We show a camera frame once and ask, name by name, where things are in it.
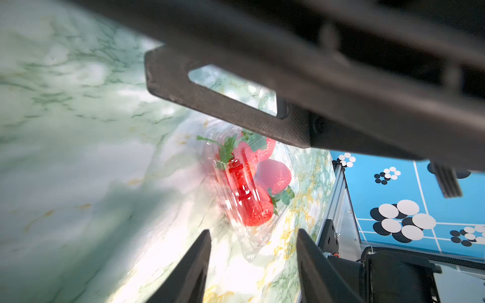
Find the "strawberry clamshell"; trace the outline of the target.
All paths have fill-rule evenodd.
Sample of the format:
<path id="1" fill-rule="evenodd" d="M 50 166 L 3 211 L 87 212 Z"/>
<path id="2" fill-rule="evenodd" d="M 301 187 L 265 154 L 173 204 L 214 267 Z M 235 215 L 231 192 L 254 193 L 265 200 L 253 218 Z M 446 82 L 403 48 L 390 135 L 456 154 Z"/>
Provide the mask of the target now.
<path id="1" fill-rule="evenodd" d="M 292 174 L 284 163 L 266 159 L 258 164 L 255 181 L 266 193 L 274 196 L 290 185 Z"/>
<path id="2" fill-rule="evenodd" d="M 255 163 L 268 160 L 276 146 L 275 140 L 249 131 L 241 131 L 236 142 L 235 151 L 237 155 Z"/>

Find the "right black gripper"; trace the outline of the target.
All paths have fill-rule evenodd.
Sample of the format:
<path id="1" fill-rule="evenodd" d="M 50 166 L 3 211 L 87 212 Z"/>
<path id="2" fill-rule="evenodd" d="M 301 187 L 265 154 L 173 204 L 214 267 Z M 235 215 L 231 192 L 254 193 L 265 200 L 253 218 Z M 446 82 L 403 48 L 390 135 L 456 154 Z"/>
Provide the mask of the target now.
<path id="1" fill-rule="evenodd" d="M 483 1 L 77 1 L 159 98 L 288 145 L 484 169 Z"/>

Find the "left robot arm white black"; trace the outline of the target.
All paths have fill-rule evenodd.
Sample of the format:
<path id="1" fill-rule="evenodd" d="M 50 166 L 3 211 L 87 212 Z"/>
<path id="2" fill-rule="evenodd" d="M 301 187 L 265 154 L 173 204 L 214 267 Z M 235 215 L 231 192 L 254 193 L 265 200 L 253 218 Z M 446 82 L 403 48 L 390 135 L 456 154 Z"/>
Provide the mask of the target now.
<path id="1" fill-rule="evenodd" d="M 297 238 L 302 302 L 438 302 L 434 274 L 426 258 L 378 252 L 361 264 L 326 256 L 308 233 Z M 202 302 L 211 237 L 204 230 L 149 302 Z"/>

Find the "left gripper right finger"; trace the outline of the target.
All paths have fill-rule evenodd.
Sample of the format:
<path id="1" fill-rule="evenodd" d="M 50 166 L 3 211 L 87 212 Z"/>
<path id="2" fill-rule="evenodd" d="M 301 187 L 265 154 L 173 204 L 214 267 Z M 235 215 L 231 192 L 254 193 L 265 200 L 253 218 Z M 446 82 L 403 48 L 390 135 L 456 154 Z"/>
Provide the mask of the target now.
<path id="1" fill-rule="evenodd" d="M 362 302 L 337 273 L 304 229 L 297 237 L 298 272 L 302 302 Z"/>

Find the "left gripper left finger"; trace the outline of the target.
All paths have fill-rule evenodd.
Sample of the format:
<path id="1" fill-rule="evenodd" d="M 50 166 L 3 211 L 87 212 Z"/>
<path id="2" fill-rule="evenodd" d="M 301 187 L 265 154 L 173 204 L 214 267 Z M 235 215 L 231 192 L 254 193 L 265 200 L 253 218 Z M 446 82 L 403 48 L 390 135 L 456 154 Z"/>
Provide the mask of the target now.
<path id="1" fill-rule="evenodd" d="M 210 231 L 208 229 L 202 231 L 172 273 L 147 302 L 203 302 L 212 248 L 211 241 Z"/>

